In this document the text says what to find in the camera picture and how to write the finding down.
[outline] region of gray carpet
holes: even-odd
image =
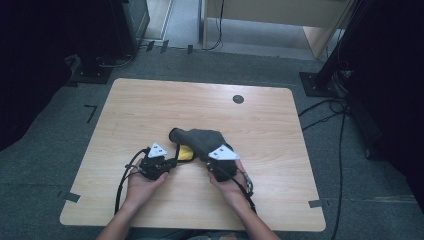
[[[90,137],[116,78],[156,79],[285,87],[298,111],[320,98],[308,98],[299,71],[318,72],[322,63],[275,57],[159,48],[116,68],[106,85],[63,87],[27,134],[0,152],[0,239],[94,239],[100,227],[63,226],[59,216]],[[96,105],[93,119],[87,123]],[[306,126],[331,114],[327,105],[301,117]],[[341,116],[304,132],[327,228],[320,233],[279,232],[283,239],[330,239],[339,193],[338,139]],[[336,239],[410,239],[424,237],[424,215],[405,179],[385,161],[365,158],[361,135],[349,116],[342,143],[344,195]]]

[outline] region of black tape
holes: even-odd
[[[168,43],[169,43],[169,40],[166,40],[163,42],[162,48],[160,49],[160,53],[166,52],[166,49],[168,48]]]
[[[71,201],[71,202],[75,202],[75,203],[77,203],[81,198],[81,196],[78,194],[71,193],[71,192],[64,192],[64,191],[60,191],[57,197]]]
[[[152,51],[153,46],[155,46],[155,41],[149,42],[149,45],[147,46],[146,52]]]
[[[193,53],[193,45],[188,45],[187,54]]]
[[[90,117],[88,118],[88,120],[87,120],[87,123],[90,123],[91,122],[91,119],[93,118],[93,116],[94,116],[94,113],[96,112],[96,110],[97,110],[97,106],[91,106],[91,105],[84,105],[84,107],[91,107],[91,108],[94,108],[93,109],[93,111],[91,112],[91,114],[90,114]]]
[[[310,208],[322,207],[322,202],[321,200],[309,201],[309,207]]]

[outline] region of wooden table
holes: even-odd
[[[244,98],[233,102],[234,95]],[[60,221],[105,226],[113,217],[116,190],[140,149],[158,142],[173,157],[172,128],[220,131],[241,156],[254,183],[258,215],[276,231],[322,231],[325,220],[289,89],[117,79],[103,108]],[[122,192],[121,203],[126,194]],[[133,226],[243,229],[205,164],[180,164],[136,217]]]

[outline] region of round hole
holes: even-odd
[[[235,95],[233,97],[233,101],[237,104],[242,104],[244,102],[244,98],[243,98],[243,96]]]

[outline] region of black cable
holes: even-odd
[[[311,107],[308,107],[307,109],[303,110],[299,116],[303,115],[304,113],[306,113],[307,111],[314,109],[315,107],[325,103],[325,102],[329,102],[329,108],[330,110],[333,112],[332,115],[325,117],[321,120],[316,121],[315,123],[312,123],[310,125],[308,125],[307,127],[303,128],[302,131],[305,131],[307,128],[312,127],[320,122],[325,122],[328,121],[330,118],[343,114],[343,118],[342,118],[342,125],[340,128],[340,137],[339,137],[339,197],[338,197],[338,206],[337,206],[337,215],[336,215],[336,223],[334,226],[334,230],[333,230],[333,234],[331,236],[331,240],[334,240],[336,238],[337,235],[337,231],[339,228],[339,222],[340,222],[340,214],[341,214],[341,208],[342,208],[342,198],[343,198],[343,165],[342,165],[342,140],[343,140],[343,130],[344,130],[344,123],[345,123],[345,119],[346,119],[346,114],[348,112],[347,106],[343,105],[340,101],[337,101],[337,99],[330,99],[330,100],[324,100],[321,101],[319,103],[316,103],[314,105],[312,105]],[[333,104],[337,103],[341,106],[341,110],[336,110],[333,107]]]
[[[215,48],[217,48],[219,46],[219,44],[223,44],[222,43],[222,15],[224,14],[224,3],[225,3],[225,0],[222,0],[221,14],[220,14],[220,17],[219,17],[219,29],[218,29],[219,30],[219,37],[218,37],[218,40],[216,41],[216,43],[213,47],[208,48],[208,49],[203,49],[204,51],[214,50]]]
[[[116,64],[116,65],[109,65],[109,64],[99,64],[99,67],[103,67],[103,68],[115,68],[115,67],[123,67],[125,65],[127,65],[129,62],[131,62],[131,60],[133,59],[133,56],[129,56],[130,58],[121,64]]]
[[[134,155],[134,157],[131,159],[130,163],[128,164],[129,167],[126,167],[124,175],[122,175],[121,182],[119,183],[118,191],[116,192],[116,200],[115,200],[115,214],[119,210],[119,202],[121,200],[121,192],[122,192],[122,186],[124,185],[125,179],[127,179],[127,173],[132,168],[130,165],[133,164],[134,160],[140,155],[142,152],[144,154],[147,154],[147,149],[142,149],[138,153]]]
[[[303,131],[305,131],[306,129],[310,128],[310,127],[313,127],[313,126],[317,125],[318,123],[327,122],[327,121],[328,121],[328,120],[330,120],[332,117],[335,117],[335,116],[340,115],[340,114],[342,114],[342,113],[333,113],[333,114],[332,114],[332,115],[330,115],[330,116],[327,116],[327,117],[325,117],[325,118],[323,118],[323,119],[320,119],[320,120],[318,120],[318,121],[316,121],[316,122],[314,122],[314,123],[311,123],[311,124],[309,124],[308,126],[306,126],[306,127],[302,128],[302,132],[303,132]]]
[[[314,109],[314,108],[318,107],[319,105],[321,105],[321,104],[323,104],[323,103],[331,102],[331,101],[334,101],[334,100],[335,100],[335,98],[333,98],[333,99],[327,99],[327,100],[324,100],[324,101],[321,101],[321,102],[315,103],[314,105],[312,105],[312,106],[310,106],[310,107],[306,108],[305,110],[303,110],[303,111],[302,111],[301,113],[299,113],[297,116],[298,116],[298,117],[300,117],[300,116],[302,116],[303,114],[305,114],[306,112],[308,112],[309,110],[312,110],[312,109]]]
[[[340,137],[339,137],[339,199],[337,206],[337,215],[336,223],[334,226],[333,234],[331,235],[331,240],[334,240],[339,229],[340,213],[342,209],[342,197],[343,197],[343,166],[342,166],[342,139],[343,139],[343,129],[344,122],[346,118],[346,111],[343,113],[342,126],[340,128]]]

